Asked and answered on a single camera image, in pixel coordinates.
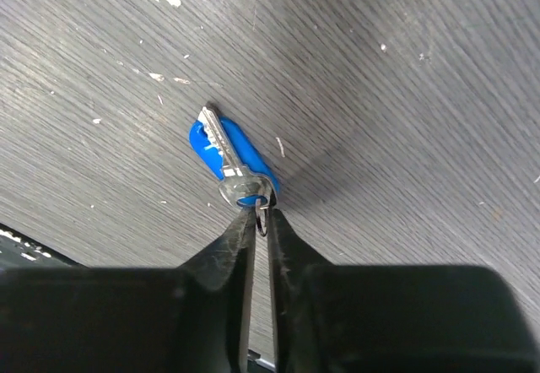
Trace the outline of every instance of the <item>wood grain texture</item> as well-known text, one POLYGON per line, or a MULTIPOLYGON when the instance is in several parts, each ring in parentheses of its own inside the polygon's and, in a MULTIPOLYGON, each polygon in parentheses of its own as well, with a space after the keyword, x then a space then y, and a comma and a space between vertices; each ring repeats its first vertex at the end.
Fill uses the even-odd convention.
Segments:
POLYGON ((186 138, 213 100, 331 260, 491 265, 540 332, 540 0, 181 1, 1 0, 0 221, 89 265, 185 261, 234 216, 186 138))

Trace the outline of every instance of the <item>metal split ring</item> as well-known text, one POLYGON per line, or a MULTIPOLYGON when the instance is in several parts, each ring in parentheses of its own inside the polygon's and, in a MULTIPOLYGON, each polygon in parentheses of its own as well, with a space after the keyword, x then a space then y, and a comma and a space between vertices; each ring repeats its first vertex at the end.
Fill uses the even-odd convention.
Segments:
POLYGON ((261 208, 261 198, 259 197, 255 201, 255 222, 256 222, 256 229, 259 231, 260 236, 267 236, 268 233, 268 215, 269 215, 270 208, 268 206, 265 206, 264 208, 261 208))

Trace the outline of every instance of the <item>metal key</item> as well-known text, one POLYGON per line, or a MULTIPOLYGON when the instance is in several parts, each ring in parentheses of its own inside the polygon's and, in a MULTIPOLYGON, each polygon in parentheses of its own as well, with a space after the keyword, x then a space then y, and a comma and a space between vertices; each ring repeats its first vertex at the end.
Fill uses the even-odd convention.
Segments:
POLYGON ((204 132, 210 144, 218 149, 223 157, 224 179, 219 183, 219 192, 225 201, 233 206, 246 207, 242 199, 259 197, 255 203, 260 209, 275 205, 276 197, 272 181, 266 175, 251 172, 249 167, 242 163, 217 113, 211 107, 204 106, 198 120, 204 125, 204 132))

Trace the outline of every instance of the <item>key blade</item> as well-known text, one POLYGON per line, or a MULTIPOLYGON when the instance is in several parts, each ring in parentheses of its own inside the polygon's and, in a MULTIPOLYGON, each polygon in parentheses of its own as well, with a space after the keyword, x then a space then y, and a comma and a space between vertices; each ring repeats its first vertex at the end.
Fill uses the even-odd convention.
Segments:
POLYGON ((234 168, 232 171, 235 174, 235 170, 242 167, 243 164, 229 137, 227 137, 227 133, 221 125, 216 111, 208 106, 204 106, 197 119, 204 126, 204 132, 207 134, 210 144, 216 147, 223 156, 224 176, 227 176, 226 173, 228 173, 226 168, 234 168))

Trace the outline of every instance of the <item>blue plastic key cap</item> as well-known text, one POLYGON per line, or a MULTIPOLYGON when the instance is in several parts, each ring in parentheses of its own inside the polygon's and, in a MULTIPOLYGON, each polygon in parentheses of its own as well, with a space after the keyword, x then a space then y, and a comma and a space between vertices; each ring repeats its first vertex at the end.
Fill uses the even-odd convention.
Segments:
MULTIPOLYGON (((246 165, 251 172, 268 176, 272 181, 274 191, 278 193, 278 179, 264 163, 261 155, 253 145, 251 145, 249 139, 247 139, 247 136, 242 132, 240 127, 226 117, 220 117, 219 120, 242 163, 246 165)), ((200 121, 196 121, 195 124, 193 124, 192 129, 189 132, 189 141, 199 157, 216 177, 222 181, 224 179, 221 169, 223 167, 223 157, 219 154, 218 149, 208 141, 208 136, 204 132, 204 125, 200 121)), ((246 200, 243 200, 243 203, 245 205, 254 205, 256 199, 256 197, 248 197, 246 200)))

